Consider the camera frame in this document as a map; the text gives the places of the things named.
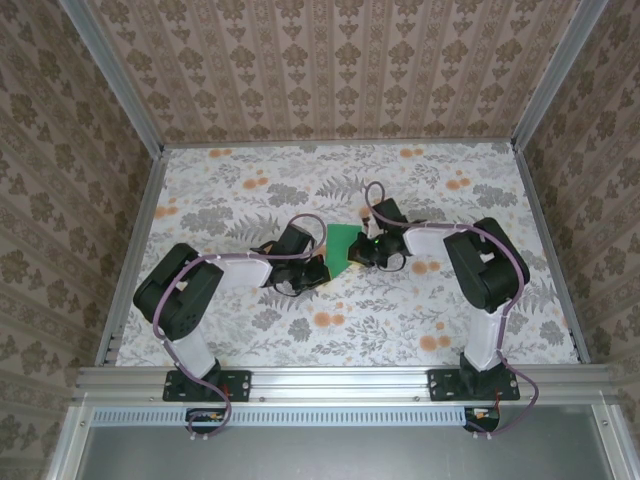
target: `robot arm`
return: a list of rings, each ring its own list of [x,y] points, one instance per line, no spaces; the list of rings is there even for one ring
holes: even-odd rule
[[[524,284],[529,282],[530,274],[498,222],[485,218],[462,231],[453,224],[450,224],[451,228],[447,228],[447,224],[440,224],[439,228],[424,228],[418,225],[423,222],[415,222],[416,226],[412,227],[413,224],[402,215],[392,198],[373,206],[372,212],[377,232],[382,233],[372,238],[361,233],[349,249],[349,259],[378,268],[386,268],[388,258],[395,254],[404,257],[428,255],[438,261],[450,260],[462,293],[475,307],[461,367],[470,377],[474,372],[480,376],[481,372],[499,367],[501,360],[497,351],[504,333],[501,331],[500,307],[516,296],[519,279],[512,260],[495,243],[486,241],[482,233],[500,242],[513,256]]]
[[[163,342],[193,376],[216,384],[220,365],[204,340],[201,319],[214,292],[235,287],[271,287],[287,282],[293,295],[330,280],[321,255],[302,255],[313,248],[313,237],[289,224],[278,241],[246,255],[209,255],[192,268],[169,294],[158,321]],[[150,323],[161,297],[185,265],[198,259],[185,243],[175,245],[136,290],[133,303]]]

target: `black bracket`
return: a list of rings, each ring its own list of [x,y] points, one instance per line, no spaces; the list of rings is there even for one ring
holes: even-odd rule
[[[216,378],[204,377],[224,392],[232,402],[248,402],[251,394],[249,370],[219,370]],[[167,373],[162,400],[165,402],[221,402],[222,398],[210,389],[192,382],[180,370]]]
[[[476,371],[460,354],[460,368],[429,370],[429,395],[434,402],[465,400],[520,400],[516,376],[503,364],[491,370]]]

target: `metal corner post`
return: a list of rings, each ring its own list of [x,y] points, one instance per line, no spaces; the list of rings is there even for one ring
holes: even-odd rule
[[[513,132],[516,148],[524,149],[533,136],[606,4],[607,0],[584,0],[578,5],[569,27]]]
[[[286,141],[267,141],[267,142],[220,142],[220,143],[181,143],[181,144],[165,144],[166,150],[184,150],[188,148],[239,148],[239,147],[320,147],[328,145],[402,145],[410,143],[420,143],[426,145],[438,145],[443,143],[508,143],[507,137],[487,137],[487,138],[385,138],[385,139],[334,139],[334,140],[286,140]]]
[[[92,407],[69,407],[58,438],[56,451],[51,459],[47,480],[74,480],[76,478],[87,444],[93,411]]]
[[[161,136],[129,81],[124,66],[118,62],[100,29],[100,25],[91,14],[89,2],[85,0],[60,0],[60,3],[78,30],[94,61],[100,67],[151,158],[157,161],[162,154]]]
[[[113,294],[113,301],[111,302],[111,308],[107,316],[100,347],[96,355],[96,365],[104,364],[112,336],[124,328],[127,320],[136,281],[138,280],[138,273],[140,272],[140,266],[142,265],[142,259],[144,257],[147,237],[149,236],[151,223],[153,222],[153,212],[162,190],[162,182],[166,168],[167,162],[162,158],[153,162],[151,165],[151,173],[149,174],[147,186],[142,197],[142,202],[140,203],[136,223],[133,226],[127,255],[124,258],[124,265]]]
[[[571,302],[571,296],[569,295],[567,282],[565,282],[564,280],[562,268],[560,267],[560,261],[558,260],[558,255],[556,254],[556,249],[553,246],[551,234],[549,233],[549,228],[547,227],[547,222],[544,218],[544,213],[542,212],[540,199],[538,198],[538,194],[536,193],[536,187],[533,184],[533,179],[531,178],[531,173],[529,172],[529,167],[527,166],[527,162],[521,148],[516,147],[515,156],[516,164],[518,165],[518,170],[520,171],[520,178],[522,178],[524,190],[527,193],[529,205],[531,206],[531,213],[533,215],[534,221],[536,222],[538,234],[540,235],[542,248],[544,249],[544,252],[547,256],[547,262],[549,264],[549,270],[551,271],[551,277],[553,278],[553,282],[555,283],[558,290],[558,299],[560,300],[562,311],[564,312],[569,328],[573,333],[573,338],[576,343],[576,349],[578,350],[580,359],[584,363],[590,363],[591,357],[589,356],[589,351],[587,350],[587,344],[584,341],[584,336],[582,335],[578,317],[576,316],[576,311],[573,308],[573,302]]]
[[[591,408],[613,477],[640,478],[640,460],[620,405],[603,402]]]

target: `wire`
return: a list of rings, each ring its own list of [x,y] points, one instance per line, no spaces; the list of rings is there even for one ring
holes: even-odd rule
[[[203,387],[208,388],[209,390],[212,390],[216,395],[218,395],[222,399],[222,401],[225,404],[224,418],[222,419],[222,422],[220,423],[220,425],[218,425],[218,428],[211,433],[211,436],[218,435],[222,431],[222,429],[227,425],[227,423],[229,423],[229,420],[231,420],[231,412],[232,412],[231,401],[229,400],[229,397],[225,395],[224,392],[220,390],[217,386],[196,377],[186,367],[182,365],[182,363],[180,362],[180,359],[178,358],[178,355],[173,349],[171,341],[167,339],[167,336],[160,329],[159,322],[160,322],[160,314],[162,313],[162,309],[167,303],[167,300],[169,299],[169,296],[171,295],[173,290],[176,288],[178,283],[180,283],[180,281],[185,277],[185,275],[189,273],[197,265],[209,259],[256,258],[256,259],[267,259],[267,260],[295,260],[299,258],[309,258],[313,256],[313,254],[316,253],[322,247],[322,245],[324,245],[325,241],[327,240],[327,225],[318,215],[315,215],[313,213],[301,213],[299,215],[296,215],[291,220],[289,220],[289,223],[287,225],[291,225],[294,221],[300,218],[313,218],[314,220],[317,220],[320,223],[320,226],[322,227],[322,238],[320,239],[318,244],[311,250],[303,253],[293,254],[293,255],[264,255],[259,253],[226,253],[226,254],[220,254],[220,255],[218,254],[202,255],[196,258],[195,260],[193,260],[192,262],[189,262],[187,265],[184,266],[182,270],[180,270],[180,273],[178,273],[178,275],[174,277],[171,283],[169,283],[169,286],[167,287],[165,292],[162,294],[162,297],[160,297],[160,301],[158,302],[158,306],[156,307],[155,312],[153,312],[153,321],[151,324],[153,334],[156,336],[156,338],[160,340],[160,343],[164,346],[164,349],[167,351],[167,353],[169,354],[173,362],[176,364],[176,367],[185,375],[185,377],[187,377],[192,382],[202,385]]]
[[[534,407],[534,405],[538,401],[538,397],[540,396],[540,389],[538,388],[538,385],[527,375],[517,370],[516,368],[512,367],[509,364],[509,362],[507,362],[507,359],[504,358],[504,355],[502,355],[502,345],[504,343],[504,333],[507,327],[507,319],[508,319],[509,311],[514,307],[514,305],[518,302],[518,300],[520,300],[520,297],[522,297],[522,292],[524,291],[524,273],[522,272],[522,268],[520,267],[518,260],[509,251],[507,246],[504,243],[502,243],[499,239],[497,239],[495,236],[491,235],[488,232],[485,232],[484,230],[474,225],[469,225],[464,223],[438,223],[438,222],[405,223],[405,222],[397,222],[395,220],[391,220],[389,218],[384,217],[373,208],[371,201],[369,200],[369,192],[371,188],[374,186],[380,187],[380,190],[381,190],[380,201],[381,202],[384,201],[385,189],[382,183],[380,183],[377,180],[369,183],[365,187],[364,201],[367,204],[367,207],[369,208],[371,213],[382,222],[388,223],[389,225],[395,225],[397,227],[406,227],[406,228],[422,227],[422,228],[434,228],[434,229],[440,229],[440,230],[452,230],[452,229],[453,230],[469,230],[473,233],[480,235],[480,237],[486,240],[489,240],[491,243],[493,243],[496,247],[498,247],[498,249],[504,254],[505,257],[507,257],[507,259],[513,265],[513,268],[515,269],[516,275],[518,277],[518,290],[516,291],[516,294],[513,296],[511,301],[507,305],[505,305],[504,309],[502,310],[502,314],[500,316],[500,330],[498,332],[498,342],[496,344],[496,355],[498,356],[498,358],[500,359],[500,362],[502,362],[502,364],[505,366],[507,370],[512,372],[514,375],[517,375],[518,377],[522,378],[527,383],[529,383],[529,385],[531,385],[531,387],[533,388],[533,395],[531,396],[531,400],[529,401],[529,404],[525,407],[525,409],[520,413],[520,415],[518,415],[518,417],[513,422],[511,422],[509,425],[498,428],[497,430],[491,433],[485,431],[483,428],[473,424],[472,422],[468,422],[469,425],[476,428],[480,432],[480,434],[488,438],[490,438],[491,436],[500,435],[502,433],[508,432],[517,424],[519,424],[522,420],[524,420],[531,413],[531,409]]]

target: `aluminum frame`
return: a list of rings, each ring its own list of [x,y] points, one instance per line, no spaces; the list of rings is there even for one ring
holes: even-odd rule
[[[136,282],[138,281],[138,274],[144,257],[144,250],[147,246],[147,237],[153,223],[153,213],[160,197],[166,170],[167,161],[163,158],[153,162],[151,165],[151,172],[142,196],[140,210],[129,240],[129,248],[124,257],[122,271],[118,278],[113,301],[111,302],[102,338],[100,339],[100,346],[95,360],[96,365],[104,365],[110,353],[112,356],[117,356],[119,343],[114,344],[113,341],[119,342],[122,339],[124,325],[127,321],[129,307],[133,301],[133,293],[136,289]]]
[[[491,402],[433,402],[426,373],[446,366],[420,367],[248,367],[253,372],[248,407],[413,407],[485,406]],[[640,467],[622,419],[605,365],[523,365],[517,367],[540,387],[540,405],[591,405],[599,434],[616,480],[638,478]],[[168,367],[93,367],[81,369],[72,406],[53,458],[49,480],[75,479],[95,409],[143,407],[147,411],[171,406],[217,407],[220,403],[163,402]],[[520,382],[524,405],[532,389]]]
[[[147,114],[136,88],[127,77],[109,41],[93,17],[88,2],[78,0],[60,0],[62,7],[69,15],[73,25],[80,33],[80,38],[89,49],[91,56],[100,67],[111,90],[122,105],[127,117],[136,129],[142,143],[149,151],[153,161],[157,161],[162,153],[162,138],[158,128]]]
[[[440,144],[440,143],[509,143],[508,137],[486,138],[370,138],[370,139],[336,139],[336,140],[280,140],[268,142],[220,142],[220,143],[168,143],[165,150],[184,150],[186,148],[240,148],[240,147],[317,147],[321,145],[402,145],[402,144]]]
[[[551,272],[551,278],[553,278],[553,283],[555,284],[557,289],[560,307],[562,308],[565,318],[567,319],[569,331],[571,332],[571,336],[573,337],[574,345],[576,347],[576,350],[578,351],[580,361],[582,363],[590,363],[591,356],[589,355],[589,351],[587,350],[587,343],[584,340],[576,311],[573,308],[573,302],[571,301],[571,296],[569,295],[569,288],[567,287],[567,282],[564,279],[564,274],[562,273],[562,268],[560,267],[560,261],[558,260],[556,249],[553,246],[553,241],[551,240],[551,233],[549,233],[549,227],[547,227],[547,221],[544,218],[542,205],[540,205],[540,199],[538,198],[538,194],[536,193],[536,187],[533,184],[533,178],[531,178],[531,172],[529,171],[527,160],[524,156],[522,148],[520,147],[514,148],[514,154],[516,157],[516,165],[518,166],[518,171],[520,172],[520,178],[522,179],[522,183],[524,185],[524,191],[527,194],[527,198],[529,199],[529,206],[531,207],[533,220],[536,222],[536,229],[538,230],[538,235],[540,236],[540,242],[542,243],[542,248],[544,249],[545,255],[547,257],[547,263]]]
[[[492,402],[433,402],[426,372],[451,368],[428,367],[234,367],[251,370],[250,403],[268,406],[484,406]],[[523,365],[517,367],[540,387],[541,405],[593,405],[614,403],[605,365]],[[168,367],[102,367],[81,369],[72,405],[90,406],[182,406],[163,402],[162,391]],[[520,382],[525,405],[533,389]],[[188,403],[206,406],[210,402]]]
[[[607,0],[580,2],[547,69],[513,132],[514,144],[524,149],[560,89],[582,46],[607,5]]]

